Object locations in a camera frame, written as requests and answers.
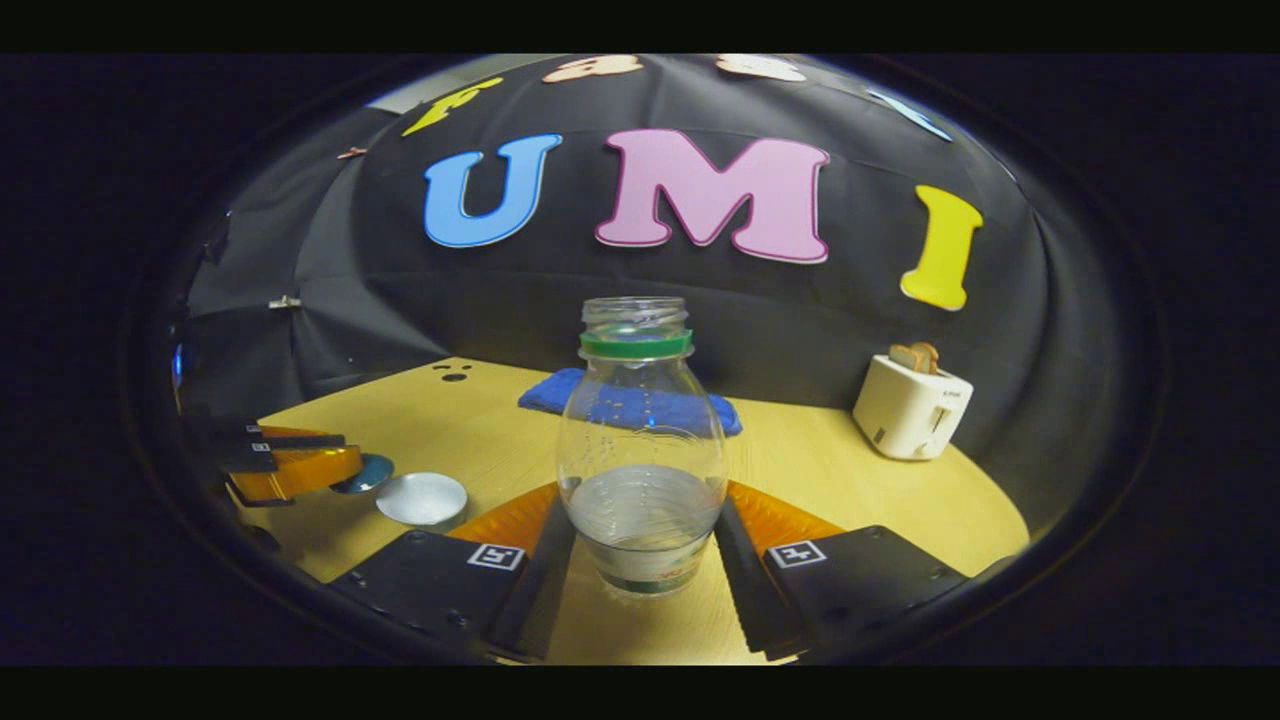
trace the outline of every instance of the plastic bottle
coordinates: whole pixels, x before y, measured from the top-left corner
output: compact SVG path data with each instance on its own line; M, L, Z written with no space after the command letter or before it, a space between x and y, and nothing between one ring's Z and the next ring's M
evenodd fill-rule
M561 497L600 575L666 594L699 568L724 501L724 433L689 370L680 297L582 306L588 369L561 420Z

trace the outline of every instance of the yellow letter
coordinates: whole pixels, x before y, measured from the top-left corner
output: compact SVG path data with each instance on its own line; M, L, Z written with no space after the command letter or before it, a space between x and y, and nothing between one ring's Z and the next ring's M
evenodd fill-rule
M616 76L639 70L644 65L635 55L600 55L585 60L573 60L556 68L553 73L543 78L543 82L564 82L586 76Z
M959 310L968 299L961 286L969 265L973 231L982 227L982 214L973 205L936 187L918 184L915 195L929 209L929 229L924 236L920 264L902 275L902 292L943 310Z
M803 82L804 74L791 63L785 63L776 58L764 55L744 55L741 53L724 53L716 60L716 67L744 76L759 76L787 82Z
M466 90L460 90L460 91L454 92L453 95L445 95L444 97L440 97L439 100L436 100L435 102L431 104L431 109L428 110L425 115L422 115L421 118L419 118L419 120L416 123L413 123L413 127L411 127L407 131L402 132L401 137L408 137L408 136L413 135L415 132L425 128L429 124L438 123L438 122L443 120L444 118L448 118L449 117L449 110L452 110L454 108L461 108L462 105L466 105L467 102L471 101L472 97L475 97L476 95L480 95L481 90L484 90L486 87L493 87L493 86L498 85L499 82L502 82L502 78L500 77L495 77L493 79L486 79L486 81L481 82L480 85L472 85L471 87L468 87Z

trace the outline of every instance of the small white dish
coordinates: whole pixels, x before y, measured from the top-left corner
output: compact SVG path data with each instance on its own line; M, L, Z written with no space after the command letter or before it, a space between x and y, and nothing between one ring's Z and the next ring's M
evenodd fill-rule
M457 520L467 506L467 491L448 475L407 473L383 483L374 502L397 523L430 528Z

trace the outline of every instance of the letter cutout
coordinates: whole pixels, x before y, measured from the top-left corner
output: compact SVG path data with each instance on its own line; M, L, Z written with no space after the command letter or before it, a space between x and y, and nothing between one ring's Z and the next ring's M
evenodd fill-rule
M888 102L888 106L892 108L892 109L895 109L895 110L897 110L897 113L900 115L902 115L904 118L906 118L906 119L911 120L913 123L920 126L922 128L932 132L933 135L941 137L942 140L946 140L947 142L951 142L951 136L950 135L942 132L942 129L940 129L938 127L936 127L933 124L933 122L929 120L929 118L925 118L920 113L913 110L908 105L902 104L902 101L895 100L895 99L890 97L888 95L884 95L882 92L877 92L874 90L868 90L867 94L872 95L874 97L879 97L881 100Z
M716 60L716 67L731 73L785 79L787 82L804 82L808 79L791 63L764 55L724 53Z
M902 274L902 293L943 310L960 310L969 297L964 291L964 272L973 231L982 227L982 214L945 190L918 184L915 195L929 210L929 229L919 265Z
M543 82L564 82L588 76L616 76L639 70L644 65L635 55L600 55L599 58L586 58L573 60L556 68L554 72L543 78Z
M831 161L803 142L760 138L717 170L682 132L631 129L609 136L622 151L613 217L595 237L620 247L652 247L671 238L658 220L658 191L667 195L694 245L709 245L737 208L751 201L733 246L756 258L817 264L827 260L818 237L818 169Z
M448 118L449 117L449 110L453 110L456 108L461 108L462 105L466 105L467 102L471 101L472 97L475 97L476 95L480 95L481 90L484 90L486 87L493 87L493 86L498 85L499 82L502 82L502 78L500 77L495 77L495 78L492 78L492 79L486 79L486 81L484 81L481 83L472 85L471 87L460 90L460 91L454 92L453 95L445 95L444 97L440 97L439 100L436 100L435 102L431 104L431 108L426 111L426 114L424 114L421 118L419 118L417 122L413 123L413 126L411 128L408 128L407 131L402 132L401 137L408 137L408 136L413 135L415 132L425 128L426 126L435 124L435 123L443 120L444 118Z
M466 214L463 201L467 176L484 158L483 152L462 152L428 168L424 173L428 188L422 208L428 237L445 247L479 247L525 227L538 209L547 152L561 140L558 135L534 135L499 147L498 155L507 159L502 205L479 218Z

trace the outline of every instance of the blue towel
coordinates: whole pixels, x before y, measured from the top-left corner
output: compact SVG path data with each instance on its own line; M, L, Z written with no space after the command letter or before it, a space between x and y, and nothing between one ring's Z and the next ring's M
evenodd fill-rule
M564 411L564 404L568 402L570 393L572 393L573 388L577 387L577 383L582 380L584 374L585 372L580 368L566 368L559 370L545 380L529 388L525 395L520 396L520 406L559 415ZM700 415L700 411L692 397L666 392L650 393L649 407L653 414L645 415L644 404L640 402L643 393L644 391L641 389L612 386L607 386L602 389L600 400L603 402L622 404L622 407L617 409L617 418L609 414L603 419L604 424L617 428L634 429L649 424L653 418L658 418L664 425L682 428L691 433L698 433L700 430L700 428L696 427L695 420L695 418ZM719 415L721 427L724 428L724 436L732 437L742 432L742 420L739 419L737 410L733 409L733 405L718 395L712 395L710 400L712 407L716 410L716 414Z

